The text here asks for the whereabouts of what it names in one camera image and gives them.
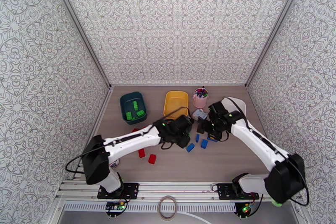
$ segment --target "green lego brick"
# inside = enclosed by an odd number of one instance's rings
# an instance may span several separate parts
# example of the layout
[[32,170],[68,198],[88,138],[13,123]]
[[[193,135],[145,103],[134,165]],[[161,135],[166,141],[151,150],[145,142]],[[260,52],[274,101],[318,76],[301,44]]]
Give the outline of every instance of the green lego brick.
[[127,120],[132,120],[132,112],[126,112],[126,118]]
[[138,102],[137,101],[133,101],[133,106],[134,106],[134,110],[135,111],[139,110]]
[[141,117],[144,115],[144,110],[140,110],[137,112],[138,117]]

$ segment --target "pink cup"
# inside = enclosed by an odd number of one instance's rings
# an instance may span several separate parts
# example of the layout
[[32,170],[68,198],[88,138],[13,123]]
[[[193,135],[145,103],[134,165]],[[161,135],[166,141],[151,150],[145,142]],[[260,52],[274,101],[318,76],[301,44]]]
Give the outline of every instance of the pink cup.
[[204,98],[201,98],[201,97],[198,97],[197,94],[196,94],[197,90],[195,90],[195,93],[193,94],[192,96],[192,99],[194,100],[194,106],[197,108],[197,109],[202,109],[205,107],[205,105],[207,104],[207,99],[209,97],[209,93],[206,97]]

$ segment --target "patterned wallpaper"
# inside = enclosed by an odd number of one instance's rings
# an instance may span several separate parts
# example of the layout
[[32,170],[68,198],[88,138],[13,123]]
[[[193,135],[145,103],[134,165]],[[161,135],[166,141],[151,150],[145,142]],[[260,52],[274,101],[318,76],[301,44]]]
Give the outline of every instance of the patterned wallpaper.
[[60,0],[0,0],[0,223],[45,223],[107,91]]
[[335,28],[336,0],[297,0],[249,87],[269,138],[303,157],[321,224],[336,223]]
[[284,0],[71,0],[113,84],[245,83]]

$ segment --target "teal plastic bin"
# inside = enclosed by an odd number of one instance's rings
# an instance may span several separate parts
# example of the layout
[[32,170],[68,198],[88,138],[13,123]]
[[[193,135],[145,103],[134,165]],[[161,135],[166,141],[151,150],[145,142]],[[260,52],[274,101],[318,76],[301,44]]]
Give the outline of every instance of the teal plastic bin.
[[[134,110],[134,105],[133,102],[137,101],[138,102],[138,110]],[[146,109],[146,105],[144,103],[144,98],[142,97],[142,94],[140,92],[132,92],[126,95],[123,95],[122,97],[120,97],[120,108],[121,108],[121,115],[123,117],[123,120],[129,124],[129,125],[133,125],[136,123],[140,123],[144,120],[146,120],[147,118],[147,109]],[[141,117],[138,117],[135,120],[127,120],[126,117],[126,112],[131,112],[132,113],[132,117],[137,117],[138,115],[136,114],[138,111],[143,110],[144,111],[144,115]]]

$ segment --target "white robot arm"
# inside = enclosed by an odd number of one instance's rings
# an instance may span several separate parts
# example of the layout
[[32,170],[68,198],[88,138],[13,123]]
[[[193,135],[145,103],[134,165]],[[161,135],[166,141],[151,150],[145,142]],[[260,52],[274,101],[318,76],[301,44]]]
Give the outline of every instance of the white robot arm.
[[[210,121],[202,123],[209,136],[220,140],[227,131],[244,142],[264,163],[270,172],[265,175],[242,174],[233,179],[237,195],[240,192],[269,194],[275,201],[283,203],[304,188],[302,158],[288,154],[268,141],[245,117],[245,103],[235,98],[224,98],[209,107]],[[109,165],[120,157],[136,150],[158,145],[176,143],[181,148],[188,145],[193,120],[184,115],[177,120],[160,119],[142,130],[115,138],[102,139],[100,135],[91,139],[82,157],[87,184],[100,184],[108,193],[121,186],[121,179]]]

